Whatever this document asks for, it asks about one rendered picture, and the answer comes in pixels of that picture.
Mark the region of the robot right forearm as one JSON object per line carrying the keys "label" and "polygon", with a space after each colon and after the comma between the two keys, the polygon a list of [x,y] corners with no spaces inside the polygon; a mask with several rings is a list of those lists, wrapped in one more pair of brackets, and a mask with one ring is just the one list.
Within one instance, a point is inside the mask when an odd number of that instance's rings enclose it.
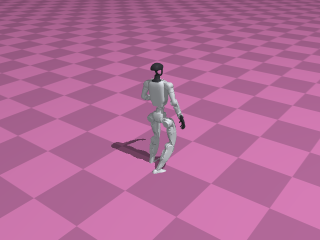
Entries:
{"label": "robot right forearm", "polygon": [[177,105],[174,105],[173,108],[174,108],[174,110],[175,110],[175,112],[177,114],[177,117],[180,119],[180,115],[182,115],[182,117],[183,117],[183,114],[181,112],[181,109],[180,109],[180,106],[179,106],[179,103],[178,103],[177,99],[175,99],[175,100],[176,100],[176,104]]}

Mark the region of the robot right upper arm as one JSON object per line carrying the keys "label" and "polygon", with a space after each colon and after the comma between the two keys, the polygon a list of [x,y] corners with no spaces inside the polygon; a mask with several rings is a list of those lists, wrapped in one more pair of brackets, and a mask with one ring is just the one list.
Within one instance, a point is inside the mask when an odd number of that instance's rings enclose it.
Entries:
{"label": "robot right upper arm", "polygon": [[168,95],[170,97],[170,104],[172,106],[177,105],[176,98],[175,98],[175,92],[174,92],[174,85],[171,82],[164,82],[164,88],[167,90]]}

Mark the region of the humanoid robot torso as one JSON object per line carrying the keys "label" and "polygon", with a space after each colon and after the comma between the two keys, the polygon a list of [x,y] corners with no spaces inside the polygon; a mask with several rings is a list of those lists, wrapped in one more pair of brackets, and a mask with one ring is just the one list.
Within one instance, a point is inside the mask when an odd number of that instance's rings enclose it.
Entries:
{"label": "humanoid robot torso", "polygon": [[161,80],[161,78],[160,82],[152,82],[152,80],[153,77],[148,82],[149,96],[152,105],[157,107],[152,114],[152,119],[158,123],[163,123],[162,119],[167,115],[167,113],[164,112],[164,106],[167,104],[169,99],[169,93],[164,86],[164,82],[167,81],[164,79]]}

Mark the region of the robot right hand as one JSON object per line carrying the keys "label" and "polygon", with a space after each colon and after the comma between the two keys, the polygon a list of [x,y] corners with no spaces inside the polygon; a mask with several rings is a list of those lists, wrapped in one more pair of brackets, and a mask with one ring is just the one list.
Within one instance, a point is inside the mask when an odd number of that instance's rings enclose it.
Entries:
{"label": "robot right hand", "polygon": [[181,129],[184,129],[185,128],[185,121],[184,121],[184,117],[182,116],[182,115],[180,115],[179,116],[179,119],[180,119],[180,121],[179,121],[179,123],[181,122]]}

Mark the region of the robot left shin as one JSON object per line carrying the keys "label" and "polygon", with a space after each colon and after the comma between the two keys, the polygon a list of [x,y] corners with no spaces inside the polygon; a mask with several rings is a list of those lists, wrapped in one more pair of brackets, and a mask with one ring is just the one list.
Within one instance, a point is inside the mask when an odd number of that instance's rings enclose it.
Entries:
{"label": "robot left shin", "polygon": [[[151,139],[152,139],[152,137],[151,137]],[[151,139],[150,139],[150,145],[149,145],[149,153],[150,153],[149,163],[153,163],[154,162],[155,156],[156,156],[157,151],[158,151],[159,143],[160,143],[159,142],[158,144],[153,144],[151,142]]]}

